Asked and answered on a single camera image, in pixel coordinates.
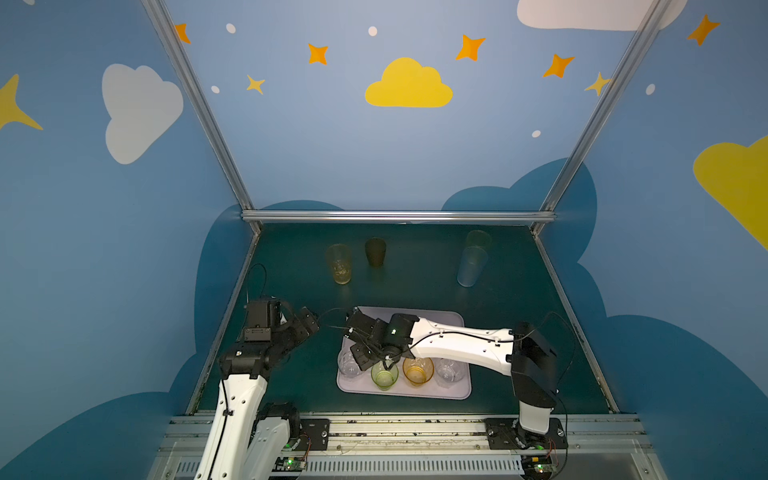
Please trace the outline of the clear faceted glass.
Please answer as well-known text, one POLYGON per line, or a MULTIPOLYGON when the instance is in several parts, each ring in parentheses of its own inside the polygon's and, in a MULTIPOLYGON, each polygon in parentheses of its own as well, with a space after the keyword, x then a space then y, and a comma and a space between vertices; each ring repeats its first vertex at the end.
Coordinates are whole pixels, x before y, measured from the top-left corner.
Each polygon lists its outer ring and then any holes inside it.
POLYGON ((356 378, 362 374, 362 370, 349 350, 343 350, 339 353, 337 367, 339 374, 345 378, 356 378))
POLYGON ((463 362, 435 358, 433 364, 434 378, 436 382, 444 388, 458 385, 466 378, 468 373, 468 366, 463 362))

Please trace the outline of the small green cup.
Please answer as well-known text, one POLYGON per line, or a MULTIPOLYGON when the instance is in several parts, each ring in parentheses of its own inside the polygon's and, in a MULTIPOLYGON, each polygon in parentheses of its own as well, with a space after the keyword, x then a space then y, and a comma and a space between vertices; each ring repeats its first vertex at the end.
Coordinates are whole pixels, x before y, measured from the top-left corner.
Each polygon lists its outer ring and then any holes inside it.
POLYGON ((387 365, 385 362, 375 364, 371 370, 371 380, 381 391, 390 390, 399 379, 399 369, 396 364, 387 365))

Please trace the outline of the lilac plastic tray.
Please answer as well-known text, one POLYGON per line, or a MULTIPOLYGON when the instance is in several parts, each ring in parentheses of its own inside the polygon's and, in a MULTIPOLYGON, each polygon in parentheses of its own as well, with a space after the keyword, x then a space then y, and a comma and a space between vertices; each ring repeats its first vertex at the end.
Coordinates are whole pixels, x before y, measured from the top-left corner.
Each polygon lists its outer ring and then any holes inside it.
MULTIPOLYGON (((343 350, 349 350, 352 345, 353 341, 345 338, 343 340, 340 352, 343 350)), ((402 372, 401 366, 404 359, 406 358, 400 359, 397 364, 399 369, 399 379, 397 383, 388 391, 381 391, 374 385, 373 381, 371 380, 370 372, 372 367, 366 371, 362 371, 362 374, 356 378, 345 378, 342 377, 338 372, 336 379, 337 386, 340 388, 340 390, 353 394, 389 395, 447 400, 464 400, 469 397, 472 390, 471 375, 469 372, 469 366, 466 363, 465 364, 468 366, 467 376, 458 385, 454 385, 450 388, 444 388, 436 382, 433 375, 432 379, 427 384, 420 387, 415 387, 408 382, 402 372)))

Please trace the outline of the yellow short cup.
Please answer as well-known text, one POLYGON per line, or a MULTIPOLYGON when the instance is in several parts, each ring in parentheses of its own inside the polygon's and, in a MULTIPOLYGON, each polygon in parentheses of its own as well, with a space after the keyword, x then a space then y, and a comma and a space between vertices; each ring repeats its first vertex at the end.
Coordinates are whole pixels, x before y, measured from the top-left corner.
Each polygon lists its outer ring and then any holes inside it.
POLYGON ((431 358, 406 358, 401 366, 408 382, 420 387, 427 384, 434 375, 434 362, 431 358))

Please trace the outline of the clear faceted glass front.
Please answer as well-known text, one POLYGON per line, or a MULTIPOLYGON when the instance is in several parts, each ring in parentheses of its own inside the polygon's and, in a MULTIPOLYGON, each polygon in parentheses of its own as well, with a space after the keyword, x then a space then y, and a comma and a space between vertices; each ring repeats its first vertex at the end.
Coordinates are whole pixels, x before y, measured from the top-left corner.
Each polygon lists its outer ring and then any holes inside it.
POLYGON ((435 358, 433 364, 434 378, 436 382, 444 388, 458 385, 466 378, 468 373, 468 366, 463 362, 435 358))

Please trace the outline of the tall yellow plastic cup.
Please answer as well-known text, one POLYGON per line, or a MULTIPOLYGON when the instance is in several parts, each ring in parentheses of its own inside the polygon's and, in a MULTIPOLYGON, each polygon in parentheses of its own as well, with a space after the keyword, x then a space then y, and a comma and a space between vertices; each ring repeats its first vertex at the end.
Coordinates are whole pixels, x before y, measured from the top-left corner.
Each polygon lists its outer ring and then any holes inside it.
POLYGON ((331 245, 325 253, 332 278, 338 285, 346 285, 352 278, 351 250, 345 244, 331 245))

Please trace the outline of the dark olive cup back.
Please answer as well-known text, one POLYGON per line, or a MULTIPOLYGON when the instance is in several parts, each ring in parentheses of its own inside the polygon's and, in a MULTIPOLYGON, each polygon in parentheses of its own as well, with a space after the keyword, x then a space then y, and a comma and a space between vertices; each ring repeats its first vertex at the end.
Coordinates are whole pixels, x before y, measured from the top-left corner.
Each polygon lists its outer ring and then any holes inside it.
POLYGON ((384 265, 387 244, 381 238, 370 238, 365 243, 365 254, 368 264, 372 268, 380 268, 384 265))

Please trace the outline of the tall pale blue cup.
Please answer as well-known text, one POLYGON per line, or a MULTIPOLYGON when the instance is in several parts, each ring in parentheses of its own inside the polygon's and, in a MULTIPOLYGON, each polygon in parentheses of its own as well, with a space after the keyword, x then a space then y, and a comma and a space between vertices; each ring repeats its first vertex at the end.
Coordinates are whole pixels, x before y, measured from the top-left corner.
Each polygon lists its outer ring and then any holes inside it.
POLYGON ((465 247, 457 273, 457 282, 464 288, 473 287, 482 274, 489 256, 485 249, 479 246, 465 247))

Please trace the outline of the green tinted cup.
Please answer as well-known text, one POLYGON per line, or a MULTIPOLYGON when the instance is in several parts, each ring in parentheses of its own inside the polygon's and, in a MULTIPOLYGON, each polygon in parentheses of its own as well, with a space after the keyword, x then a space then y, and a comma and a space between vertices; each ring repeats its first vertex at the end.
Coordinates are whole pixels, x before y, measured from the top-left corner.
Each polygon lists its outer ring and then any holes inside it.
POLYGON ((466 247, 477 247, 488 251, 493 243, 492 236, 480 229, 470 231, 465 239, 466 247))

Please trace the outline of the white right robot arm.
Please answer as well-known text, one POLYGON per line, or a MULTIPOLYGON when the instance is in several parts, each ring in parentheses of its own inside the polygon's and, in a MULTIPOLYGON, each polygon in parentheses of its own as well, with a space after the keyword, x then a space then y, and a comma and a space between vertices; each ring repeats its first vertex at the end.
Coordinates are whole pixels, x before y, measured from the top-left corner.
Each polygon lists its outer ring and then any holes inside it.
POLYGON ((404 312, 385 321, 356 307, 347 314, 343 330, 363 371, 403 358, 440 358, 508 376, 519 403, 517 428, 538 436, 549 432, 558 394, 557 353, 527 322, 513 328, 472 329, 404 312))

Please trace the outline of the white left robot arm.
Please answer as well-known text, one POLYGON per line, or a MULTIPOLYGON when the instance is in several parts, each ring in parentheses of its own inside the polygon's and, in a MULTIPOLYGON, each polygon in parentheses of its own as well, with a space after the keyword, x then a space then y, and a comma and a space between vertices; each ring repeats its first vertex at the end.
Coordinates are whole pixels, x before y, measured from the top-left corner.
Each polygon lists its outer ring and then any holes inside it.
POLYGON ((197 479, 267 479, 285 446, 300 438, 295 406, 260 405, 275 367, 318 332, 317 316, 274 297, 245 310, 237 340, 219 357, 217 407, 197 479))

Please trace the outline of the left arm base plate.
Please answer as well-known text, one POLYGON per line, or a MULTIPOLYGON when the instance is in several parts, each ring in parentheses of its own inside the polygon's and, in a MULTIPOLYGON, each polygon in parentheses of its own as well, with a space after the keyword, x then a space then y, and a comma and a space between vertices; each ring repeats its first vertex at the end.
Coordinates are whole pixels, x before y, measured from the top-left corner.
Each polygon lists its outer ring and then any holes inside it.
POLYGON ((289 421, 288 451, 326 451, 330 436, 330 420, 309 418, 289 421))

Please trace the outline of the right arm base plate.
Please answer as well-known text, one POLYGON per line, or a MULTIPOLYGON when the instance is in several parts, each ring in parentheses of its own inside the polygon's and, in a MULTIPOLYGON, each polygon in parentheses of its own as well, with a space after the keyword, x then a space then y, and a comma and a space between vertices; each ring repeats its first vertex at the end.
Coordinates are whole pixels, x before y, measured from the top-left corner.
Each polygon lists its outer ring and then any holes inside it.
POLYGON ((530 432, 519 425, 517 417, 486 418, 486 436, 491 450, 545 450, 567 449, 566 429, 562 422, 549 418, 544 434, 530 432))

